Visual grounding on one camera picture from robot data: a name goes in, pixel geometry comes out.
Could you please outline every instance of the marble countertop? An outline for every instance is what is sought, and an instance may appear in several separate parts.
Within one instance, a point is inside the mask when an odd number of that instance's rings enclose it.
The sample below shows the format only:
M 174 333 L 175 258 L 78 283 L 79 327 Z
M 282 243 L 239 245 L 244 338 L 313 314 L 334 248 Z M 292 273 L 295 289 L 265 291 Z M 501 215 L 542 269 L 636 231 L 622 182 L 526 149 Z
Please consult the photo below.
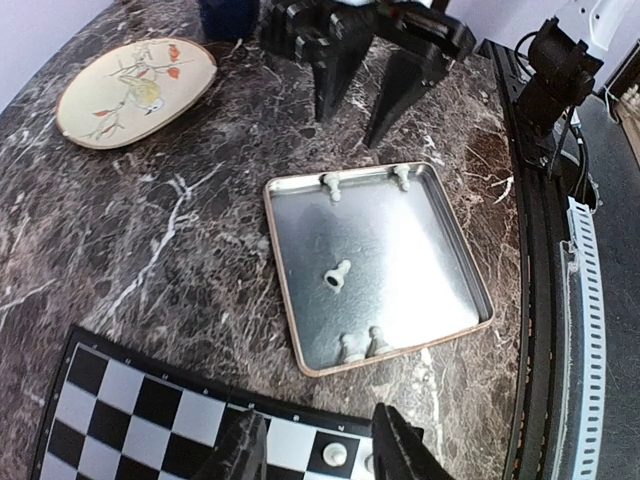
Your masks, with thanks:
M 490 62 L 473 56 L 362 145 L 389 46 L 374 43 L 343 108 L 313 121 L 309 67 L 254 42 L 209 44 L 211 89 L 154 135 L 90 151 L 57 130 L 65 86 L 142 38 L 205 43 L 194 0 L 109 7 L 0 116 L 0 477 L 24 478 L 66 332 L 80 324 L 155 358 L 275 398 L 426 429 L 456 478 L 499 478 L 520 329 L 514 193 Z M 297 368 L 262 188 L 276 176 L 430 161 L 495 304 L 493 324 L 420 353 L 320 379 Z

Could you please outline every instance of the decorated plate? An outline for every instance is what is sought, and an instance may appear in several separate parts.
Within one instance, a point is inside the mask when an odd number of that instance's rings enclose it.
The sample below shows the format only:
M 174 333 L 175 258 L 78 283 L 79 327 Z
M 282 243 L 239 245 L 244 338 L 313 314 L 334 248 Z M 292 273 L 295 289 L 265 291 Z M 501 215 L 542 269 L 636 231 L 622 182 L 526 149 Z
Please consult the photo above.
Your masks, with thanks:
M 62 94 L 58 127 L 88 148 L 122 147 L 187 110 L 211 86 L 215 59 L 177 38 L 144 40 L 112 50 L 85 68 Z

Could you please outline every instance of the blue container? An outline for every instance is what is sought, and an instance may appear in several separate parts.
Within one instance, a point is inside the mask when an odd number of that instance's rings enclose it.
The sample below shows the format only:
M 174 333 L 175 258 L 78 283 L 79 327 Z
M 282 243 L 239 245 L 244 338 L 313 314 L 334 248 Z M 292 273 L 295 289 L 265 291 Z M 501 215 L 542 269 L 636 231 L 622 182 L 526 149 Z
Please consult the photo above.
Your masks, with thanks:
M 260 0 L 198 0 L 202 29 L 210 40 L 238 40 L 253 33 Z

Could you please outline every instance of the square tray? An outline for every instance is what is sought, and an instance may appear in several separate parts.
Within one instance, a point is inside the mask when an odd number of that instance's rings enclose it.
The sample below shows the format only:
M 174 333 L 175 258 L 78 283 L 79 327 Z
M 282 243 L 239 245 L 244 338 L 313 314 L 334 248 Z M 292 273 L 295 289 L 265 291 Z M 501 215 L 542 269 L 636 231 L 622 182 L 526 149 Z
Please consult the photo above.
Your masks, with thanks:
M 410 163 L 409 191 L 395 165 L 336 172 L 331 200 L 324 173 L 276 178 L 264 198 L 296 359 L 317 377 L 489 325 L 493 307 L 440 180 Z M 335 293 L 325 273 L 351 262 Z M 371 327 L 392 351 L 342 363 L 343 334 L 366 351 Z

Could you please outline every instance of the leaf design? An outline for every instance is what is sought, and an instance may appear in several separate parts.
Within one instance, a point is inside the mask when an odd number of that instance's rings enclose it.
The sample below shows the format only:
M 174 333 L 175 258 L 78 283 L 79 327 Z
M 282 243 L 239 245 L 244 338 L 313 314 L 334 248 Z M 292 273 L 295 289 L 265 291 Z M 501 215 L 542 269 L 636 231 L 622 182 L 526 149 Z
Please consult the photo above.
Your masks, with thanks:
M 176 60 L 178 60 L 179 57 L 180 57 L 180 50 L 178 50 L 178 47 L 176 47 L 175 44 L 170 43 L 169 58 L 171 58 L 171 62 L 175 62 Z

